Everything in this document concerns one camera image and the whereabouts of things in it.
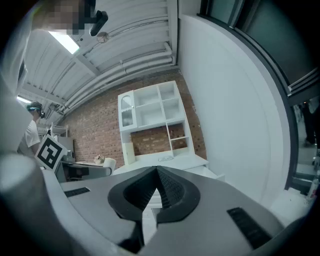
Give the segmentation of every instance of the black device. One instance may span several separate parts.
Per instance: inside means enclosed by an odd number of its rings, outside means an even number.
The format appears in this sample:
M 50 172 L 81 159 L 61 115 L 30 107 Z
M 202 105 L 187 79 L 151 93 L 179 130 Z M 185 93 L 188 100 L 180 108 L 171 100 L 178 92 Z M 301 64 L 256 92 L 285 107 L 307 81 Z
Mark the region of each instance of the black device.
M 42 111 L 43 110 L 42 104 L 39 103 L 38 101 L 32 101 L 30 104 L 28 104 L 26 106 L 26 109 L 28 111 L 32 111 L 32 110 L 37 111 L 39 113 L 41 119 L 45 118 L 45 116 L 46 116 L 46 113 Z
M 97 10 L 96 15 L 92 18 L 90 26 L 90 35 L 95 37 L 103 25 L 108 21 L 108 15 L 105 11 Z

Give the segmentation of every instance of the ceiling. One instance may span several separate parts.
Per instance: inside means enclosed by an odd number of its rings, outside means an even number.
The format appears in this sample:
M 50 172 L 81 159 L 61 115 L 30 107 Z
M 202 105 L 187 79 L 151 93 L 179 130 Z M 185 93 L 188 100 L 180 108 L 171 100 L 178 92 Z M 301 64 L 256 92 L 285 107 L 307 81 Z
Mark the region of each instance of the ceiling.
M 80 49 L 71 54 L 47 31 L 30 35 L 25 56 L 28 73 L 19 96 L 40 102 L 50 112 L 40 127 L 57 123 L 125 77 L 176 64 L 177 0 L 97 0 L 96 10 L 108 14 L 100 30 L 109 35 L 106 43 L 85 30 L 72 36 Z

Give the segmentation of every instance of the fluorescent light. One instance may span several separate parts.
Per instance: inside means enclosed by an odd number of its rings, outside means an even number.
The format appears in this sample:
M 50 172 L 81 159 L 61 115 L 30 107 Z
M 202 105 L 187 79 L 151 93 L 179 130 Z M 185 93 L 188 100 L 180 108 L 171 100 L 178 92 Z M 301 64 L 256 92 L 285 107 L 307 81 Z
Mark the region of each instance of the fluorescent light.
M 57 41 L 60 44 L 62 44 L 64 48 L 66 48 L 71 54 L 74 54 L 79 49 L 79 46 L 67 34 L 61 34 L 59 32 L 52 32 L 52 31 L 49 31 L 49 33 L 55 39 L 57 39 Z
M 30 100 L 27 100 L 27 99 L 25 99 L 25 98 L 21 98 L 21 97 L 16 97 L 16 99 L 18 100 L 18 101 L 21 101 L 21 102 L 24 102 L 24 103 L 31 103 L 31 101 Z

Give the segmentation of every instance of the shelf door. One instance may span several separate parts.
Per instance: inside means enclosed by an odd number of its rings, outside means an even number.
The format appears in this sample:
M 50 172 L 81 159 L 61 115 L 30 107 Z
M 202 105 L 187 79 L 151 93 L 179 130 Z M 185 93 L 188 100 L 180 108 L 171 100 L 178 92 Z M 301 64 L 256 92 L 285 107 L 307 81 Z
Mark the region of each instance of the shelf door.
M 118 96 L 118 113 L 120 132 L 137 128 L 133 90 Z

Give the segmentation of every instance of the ceiling pipe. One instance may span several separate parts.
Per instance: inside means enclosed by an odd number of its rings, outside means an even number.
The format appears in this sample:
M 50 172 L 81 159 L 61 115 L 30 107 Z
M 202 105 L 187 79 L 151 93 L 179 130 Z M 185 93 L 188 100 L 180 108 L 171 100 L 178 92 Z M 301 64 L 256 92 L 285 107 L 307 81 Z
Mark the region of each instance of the ceiling pipe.
M 126 63 L 119 64 L 116 67 L 114 67 L 114 68 L 104 72 L 103 74 L 97 76 L 92 81 L 90 81 L 85 86 L 83 86 L 80 90 L 78 90 L 70 99 L 68 99 L 66 101 L 66 103 L 64 104 L 64 106 L 61 107 L 60 111 L 63 111 L 65 108 L 67 108 L 76 97 L 78 97 L 84 91 L 89 89 L 91 86 L 93 86 L 94 84 L 98 83 L 99 81 L 100 81 L 100 83 L 102 83 L 101 80 L 104 79 L 105 77 L 107 77 L 107 76 L 109 76 L 109 75 L 111 75 L 113 73 L 116 73 L 117 71 L 120 71 L 123 68 L 132 66 L 132 65 L 137 64 L 137 63 L 141 63 L 141 62 L 148 61 L 148 60 L 151 60 L 151 59 L 172 55 L 172 50 L 171 50 L 171 48 L 170 48 L 170 46 L 168 45 L 167 42 L 164 42 L 164 47 L 166 49 L 165 52 L 154 53 L 154 54 L 151 54 L 151 55 L 147 55 L 147 56 L 139 57 L 139 58 L 136 58 L 136 59 L 133 59 L 133 60 L 129 60 Z
M 150 67 L 150 68 L 147 68 L 147 69 L 144 69 L 144 70 L 140 70 L 140 71 L 138 71 L 138 72 L 129 74 L 128 77 L 133 76 L 133 75 L 135 75 L 135 74 L 140 74 L 140 73 L 144 73 L 144 72 L 147 72 L 147 71 L 159 69 L 159 68 L 172 67 L 172 66 L 174 66 L 173 62 L 172 62 L 172 63 L 168 63 L 168 64 L 159 65 L 159 66 L 153 66 L 153 67 Z M 129 78 L 129 79 L 125 79 L 125 78 L 126 78 L 126 76 L 120 78 L 120 80 L 121 80 L 121 79 L 124 79 L 123 82 L 130 80 L 130 78 Z M 116 80 L 116 81 L 113 81 L 113 82 L 111 82 L 111 83 L 109 83 L 109 84 L 106 84 L 105 86 L 103 86 L 103 87 L 95 90 L 95 91 L 92 92 L 90 95 L 88 95 L 87 97 L 85 97 L 85 98 L 83 98 L 82 100 L 80 100 L 80 101 L 79 101 L 77 104 L 75 104 L 72 108 L 70 108 L 70 109 L 68 109 L 68 110 L 66 109 L 67 111 L 66 111 L 65 113 L 61 113 L 62 116 L 60 116 L 60 118 L 57 119 L 57 121 L 55 122 L 55 124 L 59 124 L 59 122 L 61 121 L 61 119 L 66 116 L 67 112 L 70 112 L 70 111 L 76 109 L 77 107 L 81 106 L 83 103 L 85 103 L 86 101 L 88 101 L 88 100 L 91 99 L 92 97 L 94 97 L 94 96 L 98 95 L 99 93 L 102 93 L 102 92 L 104 92 L 104 91 L 112 88 L 113 86 L 117 86 L 117 85 L 119 85 L 119 84 L 121 84 L 121 82 L 119 83 L 119 80 Z
M 138 70 L 145 69 L 145 68 L 150 68 L 152 66 L 156 66 L 156 65 L 160 65 L 160 64 L 166 64 L 166 65 L 161 65 L 161 67 L 163 67 L 163 66 L 173 66 L 173 62 L 174 62 L 174 59 L 172 57 L 166 58 L 166 59 L 150 61 L 148 63 L 143 63 L 143 64 L 141 64 L 139 66 L 128 68 L 126 71 L 119 72 L 116 75 L 113 75 L 113 76 L 109 77 L 107 80 L 108 81 L 116 80 L 116 79 L 118 79 L 118 78 L 120 78 L 122 76 L 127 75 L 128 73 L 134 73 L 134 72 L 136 72 Z M 71 109 L 73 109 L 77 105 L 85 102 L 89 97 L 91 97 L 92 95 L 96 94 L 99 91 L 102 91 L 103 89 L 105 89 L 108 86 L 110 86 L 110 84 L 105 84 L 104 86 L 102 86 L 100 88 L 93 88 L 92 90 L 94 90 L 94 91 L 86 92 L 85 95 L 83 95 L 82 98 L 78 99 L 76 102 L 71 104 L 70 107 L 65 110 L 64 114 L 67 114 Z
M 137 66 L 134 66 L 134 67 L 131 67 L 131 68 L 127 68 L 115 75 L 112 75 L 110 77 L 108 77 L 106 80 L 103 80 L 101 82 L 99 82 L 98 84 L 96 84 L 92 90 L 88 90 L 86 91 L 83 95 L 81 95 L 81 97 L 77 98 L 76 101 L 72 104 L 70 104 L 70 106 L 68 107 L 67 111 L 64 112 L 64 113 L 67 113 L 69 109 L 71 109 L 73 106 L 75 106 L 78 102 L 80 102 L 83 98 L 87 98 L 88 95 L 90 96 L 92 93 L 95 93 L 92 92 L 93 90 L 96 90 L 96 89 L 99 89 L 101 90 L 101 86 L 103 86 L 104 84 L 110 82 L 110 81 L 113 81 L 113 80 L 116 80 L 122 76 L 125 76 L 129 73 L 133 73 L 133 72 L 136 72 L 138 70 L 142 70 L 142 69 L 145 69 L 145 68 L 149 68 L 149 67 L 152 67 L 152 66 L 156 66 L 156 65 L 161 65 L 161 64 L 165 64 L 165 63 L 173 63 L 173 58 L 172 57 L 168 57 L 168 58 L 165 58 L 165 59 L 159 59 L 159 60 L 154 60 L 154 61 L 150 61 L 150 62 L 146 62 L 146 63 L 143 63 L 143 64 L 140 64 L 140 65 L 137 65 Z

